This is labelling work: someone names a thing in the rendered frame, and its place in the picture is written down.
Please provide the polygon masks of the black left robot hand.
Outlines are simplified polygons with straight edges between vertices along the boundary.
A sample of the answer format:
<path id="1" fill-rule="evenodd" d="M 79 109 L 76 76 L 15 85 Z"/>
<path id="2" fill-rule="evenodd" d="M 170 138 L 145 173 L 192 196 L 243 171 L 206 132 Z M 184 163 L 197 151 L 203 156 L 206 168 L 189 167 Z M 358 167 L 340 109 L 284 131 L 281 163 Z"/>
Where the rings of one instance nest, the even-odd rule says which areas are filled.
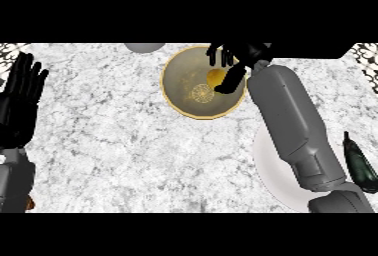
<path id="1" fill-rule="evenodd" d="M 0 150 L 23 148 L 33 139 L 48 75 L 34 55 L 21 52 L 0 93 Z"/>

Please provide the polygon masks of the yellow lemon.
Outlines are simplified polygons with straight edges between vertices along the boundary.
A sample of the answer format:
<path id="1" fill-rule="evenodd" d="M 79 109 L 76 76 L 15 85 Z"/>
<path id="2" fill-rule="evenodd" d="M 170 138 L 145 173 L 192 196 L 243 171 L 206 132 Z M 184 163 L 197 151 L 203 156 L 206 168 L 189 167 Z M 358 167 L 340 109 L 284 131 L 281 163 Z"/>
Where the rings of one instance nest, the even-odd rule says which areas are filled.
<path id="1" fill-rule="evenodd" d="M 216 88 L 225 80 L 226 71 L 223 69 L 212 69 L 207 72 L 207 84 L 212 88 Z"/>

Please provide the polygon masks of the white plate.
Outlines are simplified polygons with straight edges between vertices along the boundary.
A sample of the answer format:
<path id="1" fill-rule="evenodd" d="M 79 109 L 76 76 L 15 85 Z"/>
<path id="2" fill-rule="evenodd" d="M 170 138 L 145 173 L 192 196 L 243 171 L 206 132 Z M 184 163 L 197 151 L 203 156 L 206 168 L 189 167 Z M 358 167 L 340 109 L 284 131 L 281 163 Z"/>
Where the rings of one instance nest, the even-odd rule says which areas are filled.
<path id="1" fill-rule="evenodd" d="M 281 160 L 266 126 L 254 139 L 254 162 L 262 182 L 275 199 L 294 211 L 308 212 L 308 203 L 315 194 L 297 183 L 291 167 Z"/>

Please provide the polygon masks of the grey round object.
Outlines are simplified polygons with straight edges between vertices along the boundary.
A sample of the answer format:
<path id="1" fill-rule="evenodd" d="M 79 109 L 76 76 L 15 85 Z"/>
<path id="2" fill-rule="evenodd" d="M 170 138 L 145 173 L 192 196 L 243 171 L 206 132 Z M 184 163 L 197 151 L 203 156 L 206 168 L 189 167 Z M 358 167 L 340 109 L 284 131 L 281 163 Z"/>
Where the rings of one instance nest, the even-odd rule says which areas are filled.
<path id="1" fill-rule="evenodd" d="M 135 53 L 153 53 L 160 50 L 164 43 L 126 43 L 127 49 Z"/>

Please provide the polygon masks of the gold rimmed grey bowl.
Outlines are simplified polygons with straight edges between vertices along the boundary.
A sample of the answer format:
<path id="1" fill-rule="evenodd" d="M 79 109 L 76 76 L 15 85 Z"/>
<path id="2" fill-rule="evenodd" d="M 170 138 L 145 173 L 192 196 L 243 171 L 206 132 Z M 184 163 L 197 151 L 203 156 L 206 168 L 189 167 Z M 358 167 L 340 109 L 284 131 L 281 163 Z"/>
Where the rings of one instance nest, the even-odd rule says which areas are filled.
<path id="1" fill-rule="evenodd" d="M 207 74 L 215 70 L 228 72 L 220 62 L 210 65 L 207 46 L 192 46 L 181 50 L 166 63 L 160 86 L 164 98 L 173 109 L 197 120 L 213 120 L 226 116 L 240 106 L 247 93 L 247 79 L 237 91 L 222 94 L 209 84 Z"/>

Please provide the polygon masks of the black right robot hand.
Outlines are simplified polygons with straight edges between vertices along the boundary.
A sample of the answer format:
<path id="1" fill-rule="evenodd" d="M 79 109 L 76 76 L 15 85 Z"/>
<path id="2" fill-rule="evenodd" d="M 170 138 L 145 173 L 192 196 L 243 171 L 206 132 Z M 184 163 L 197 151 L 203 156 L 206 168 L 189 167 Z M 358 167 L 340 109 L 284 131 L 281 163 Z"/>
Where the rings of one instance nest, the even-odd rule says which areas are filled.
<path id="1" fill-rule="evenodd" d="M 246 68 L 254 68 L 257 63 L 268 65 L 274 59 L 272 52 L 265 43 L 212 43 L 206 55 L 210 58 L 210 65 L 216 65 L 216 53 L 222 49 L 222 66 L 231 66 L 222 84 L 215 91 L 222 94 L 232 94 L 246 76 Z"/>

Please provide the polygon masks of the dark green bottle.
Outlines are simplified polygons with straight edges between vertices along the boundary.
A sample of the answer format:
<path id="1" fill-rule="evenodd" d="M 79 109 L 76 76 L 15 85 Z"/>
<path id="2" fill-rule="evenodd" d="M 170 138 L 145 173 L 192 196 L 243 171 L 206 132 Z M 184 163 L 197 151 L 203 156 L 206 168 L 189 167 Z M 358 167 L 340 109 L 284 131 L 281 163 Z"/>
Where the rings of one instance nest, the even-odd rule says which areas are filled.
<path id="1" fill-rule="evenodd" d="M 365 157 L 358 143 L 345 132 L 345 158 L 352 180 L 361 189 L 371 194 L 378 193 L 378 173 Z"/>

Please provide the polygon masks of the black appliance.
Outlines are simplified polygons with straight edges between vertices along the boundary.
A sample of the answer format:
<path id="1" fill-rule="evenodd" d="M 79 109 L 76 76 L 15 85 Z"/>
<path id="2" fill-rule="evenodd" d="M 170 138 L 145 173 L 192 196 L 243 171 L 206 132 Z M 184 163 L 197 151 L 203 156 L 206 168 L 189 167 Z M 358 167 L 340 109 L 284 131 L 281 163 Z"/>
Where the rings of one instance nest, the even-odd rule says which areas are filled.
<path id="1" fill-rule="evenodd" d="M 350 42 L 274 43 L 271 51 L 275 58 L 339 59 L 353 46 Z"/>

